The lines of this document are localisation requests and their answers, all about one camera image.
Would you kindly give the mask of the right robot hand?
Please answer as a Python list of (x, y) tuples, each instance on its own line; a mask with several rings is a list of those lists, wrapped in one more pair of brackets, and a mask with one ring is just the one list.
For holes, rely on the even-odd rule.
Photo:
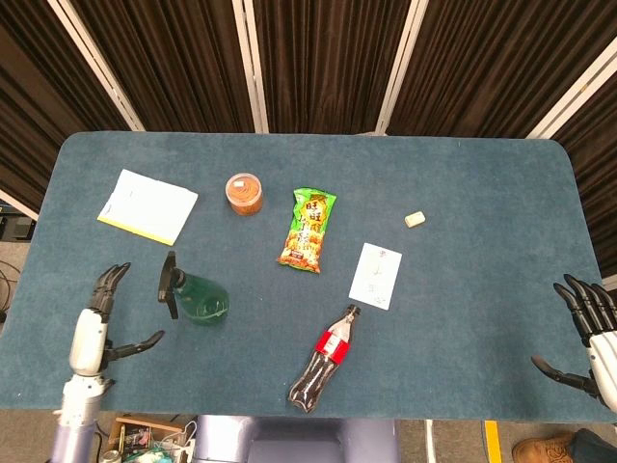
[(611, 411), (616, 410), (616, 302), (602, 286), (589, 285), (566, 274), (565, 286), (553, 289), (565, 301), (585, 348), (590, 369), (587, 376), (565, 373), (534, 355), (532, 364), (547, 378), (583, 391)]

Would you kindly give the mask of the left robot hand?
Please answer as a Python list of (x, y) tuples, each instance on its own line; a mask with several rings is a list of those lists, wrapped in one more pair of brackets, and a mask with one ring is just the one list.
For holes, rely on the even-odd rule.
[(74, 374), (97, 376), (110, 362), (149, 350), (163, 338), (165, 332), (160, 330), (147, 340), (114, 347), (107, 336), (116, 289), (130, 265), (130, 262), (114, 264), (96, 280), (90, 301), (79, 314), (73, 334), (68, 360)]

